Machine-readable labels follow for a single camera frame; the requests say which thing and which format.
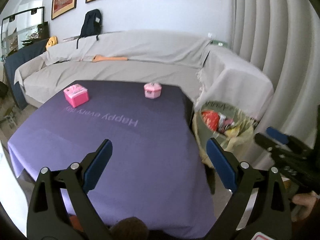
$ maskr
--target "light pink container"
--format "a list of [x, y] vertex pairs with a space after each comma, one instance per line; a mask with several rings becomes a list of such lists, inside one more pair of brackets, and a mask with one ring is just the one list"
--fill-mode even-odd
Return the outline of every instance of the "light pink container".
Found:
[[73, 107], [78, 107], [79, 105], [89, 101], [88, 90], [79, 84], [68, 87], [63, 92], [66, 100]]
[[161, 94], [161, 85], [159, 83], [148, 83], [144, 85], [144, 94], [146, 98], [158, 98]]

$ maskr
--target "metal bolt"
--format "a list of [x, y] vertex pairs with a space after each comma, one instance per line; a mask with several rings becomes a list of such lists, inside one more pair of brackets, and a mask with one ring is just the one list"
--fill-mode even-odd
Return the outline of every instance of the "metal bolt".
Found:
[[244, 168], [244, 169], [249, 168], [249, 164], [246, 163], [246, 162], [241, 162], [240, 166], [241, 166], [242, 168]]
[[47, 167], [44, 167], [44, 168], [41, 169], [41, 173], [42, 173], [42, 174], [47, 173], [47, 171], [48, 171], [48, 168], [47, 168]]
[[278, 169], [277, 169], [276, 167], [272, 167], [272, 168], [271, 168], [271, 171], [272, 171], [273, 173], [278, 173]]
[[72, 163], [70, 167], [72, 170], [76, 170], [79, 168], [79, 166], [80, 166], [79, 163]]

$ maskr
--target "red wrapper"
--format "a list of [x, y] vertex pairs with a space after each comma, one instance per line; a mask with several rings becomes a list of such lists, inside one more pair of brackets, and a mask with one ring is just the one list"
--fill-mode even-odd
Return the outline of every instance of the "red wrapper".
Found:
[[219, 114], [213, 110], [206, 110], [201, 113], [202, 119], [211, 131], [216, 131], [219, 126]]

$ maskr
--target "label with red border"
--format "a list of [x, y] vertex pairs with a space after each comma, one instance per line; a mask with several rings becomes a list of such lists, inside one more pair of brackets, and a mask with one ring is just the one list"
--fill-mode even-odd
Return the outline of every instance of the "label with red border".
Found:
[[266, 236], [261, 232], [258, 232], [254, 235], [254, 237], [251, 240], [274, 240], [274, 239], [270, 238], [269, 236]]

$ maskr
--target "trash can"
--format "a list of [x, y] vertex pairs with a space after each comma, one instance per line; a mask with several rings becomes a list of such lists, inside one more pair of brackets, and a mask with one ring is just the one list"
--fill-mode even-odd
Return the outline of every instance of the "trash can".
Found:
[[[202, 118], [202, 112], [205, 110], [213, 110], [225, 115], [227, 118], [233, 119], [235, 126], [239, 127], [239, 134], [236, 137], [229, 138], [217, 131], [210, 130]], [[244, 147], [246, 148], [253, 139], [254, 122], [254, 119], [248, 117], [242, 110], [232, 105], [219, 101], [206, 102], [195, 113], [192, 123], [192, 130], [199, 146], [202, 162], [209, 168], [214, 168], [206, 152], [206, 144], [210, 138], [215, 138], [225, 151], [233, 153], [237, 159], [240, 159]]]

